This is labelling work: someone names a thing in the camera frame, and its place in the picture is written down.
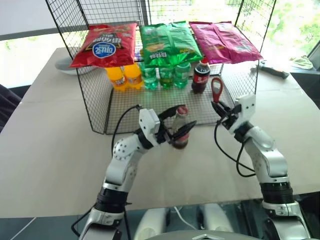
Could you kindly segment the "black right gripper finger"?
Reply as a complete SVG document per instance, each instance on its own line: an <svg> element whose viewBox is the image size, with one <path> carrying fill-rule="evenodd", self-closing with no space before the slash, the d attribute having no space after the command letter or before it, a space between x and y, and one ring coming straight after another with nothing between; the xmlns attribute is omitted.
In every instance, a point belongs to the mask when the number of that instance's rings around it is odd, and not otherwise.
<svg viewBox="0 0 320 240"><path fill-rule="evenodd" d="M226 113L220 113L219 112L219 107L218 107L218 102L212 101L211 105L214 109L214 111L222 118Z"/></svg>
<svg viewBox="0 0 320 240"><path fill-rule="evenodd" d="M223 101L218 102L218 108L221 114L227 114L232 112L232 109Z"/></svg>

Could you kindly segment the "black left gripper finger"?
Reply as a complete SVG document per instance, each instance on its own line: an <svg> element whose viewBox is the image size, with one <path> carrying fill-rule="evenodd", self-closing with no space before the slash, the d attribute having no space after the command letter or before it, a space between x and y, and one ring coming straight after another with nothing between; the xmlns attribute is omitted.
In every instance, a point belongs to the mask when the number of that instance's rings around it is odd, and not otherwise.
<svg viewBox="0 0 320 240"><path fill-rule="evenodd" d="M191 121L173 132L171 140L173 142L184 142L188 139L191 129L196 125L197 121Z"/></svg>
<svg viewBox="0 0 320 240"><path fill-rule="evenodd" d="M173 116L176 115L176 112L177 112L177 109L179 108L180 106L179 105L176 105L176 106L173 106L173 107L170 107L168 109L166 109L165 111L161 112L159 115L158 115L158 118L161 120L161 121L164 121L168 118L172 118Z"/></svg>

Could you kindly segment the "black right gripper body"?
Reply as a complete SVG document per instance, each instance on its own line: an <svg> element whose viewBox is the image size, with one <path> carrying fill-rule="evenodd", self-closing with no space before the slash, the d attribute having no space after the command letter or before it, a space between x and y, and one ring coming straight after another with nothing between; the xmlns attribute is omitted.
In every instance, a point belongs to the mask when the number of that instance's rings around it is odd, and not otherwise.
<svg viewBox="0 0 320 240"><path fill-rule="evenodd" d="M238 119L238 114L242 111L241 106L235 106L234 108L225 107L225 113L221 118L221 124L229 130L231 126L236 122Z"/></svg>

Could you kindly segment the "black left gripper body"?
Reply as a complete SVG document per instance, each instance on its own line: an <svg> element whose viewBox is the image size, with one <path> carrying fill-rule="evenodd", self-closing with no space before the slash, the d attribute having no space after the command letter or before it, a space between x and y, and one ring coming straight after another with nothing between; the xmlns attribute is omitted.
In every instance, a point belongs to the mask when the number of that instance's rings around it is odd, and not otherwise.
<svg viewBox="0 0 320 240"><path fill-rule="evenodd" d="M160 145L162 143L172 144L173 142L173 134L171 129L165 125L165 122L161 119L158 120L158 123L155 128L154 133L155 141Z"/></svg>

